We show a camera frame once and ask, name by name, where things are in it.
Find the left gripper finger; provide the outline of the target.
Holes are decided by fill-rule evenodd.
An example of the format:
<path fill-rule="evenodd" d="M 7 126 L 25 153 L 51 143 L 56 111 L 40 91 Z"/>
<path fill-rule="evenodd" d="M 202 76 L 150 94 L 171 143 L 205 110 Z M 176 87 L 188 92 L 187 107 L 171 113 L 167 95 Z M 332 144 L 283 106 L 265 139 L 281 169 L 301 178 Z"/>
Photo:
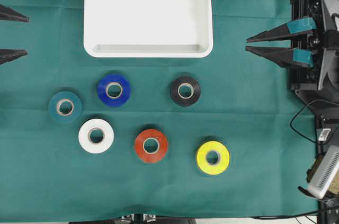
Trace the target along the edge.
<path fill-rule="evenodd" d="M 29 18 L 12 8 L 4 5 L 0 5 L 0 20 L 3 21 L 18 21 L 18 22 L 29 22 Z"/>
<path fill-rule="evenodd" d="M 0 49 L 0 64 L 16 60 L 26 55 L 28 55 L 28 52 L 23 49 Z"/>

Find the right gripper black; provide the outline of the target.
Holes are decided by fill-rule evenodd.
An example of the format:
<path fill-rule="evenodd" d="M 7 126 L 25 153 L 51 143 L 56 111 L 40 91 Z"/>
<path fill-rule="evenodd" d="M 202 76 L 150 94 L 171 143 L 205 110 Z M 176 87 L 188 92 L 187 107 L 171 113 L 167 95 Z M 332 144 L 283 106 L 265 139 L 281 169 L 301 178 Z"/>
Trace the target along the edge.
<path fill-rule="evenodd" d="M 245 50 L 290 69 L 290 88 L 320 91 L 338 54 L 338 29 L 324 0 L 290 0 L 292 21 L 264 31 L 246 42 L 291 40 L 292 48 L 252 47 Z"/>

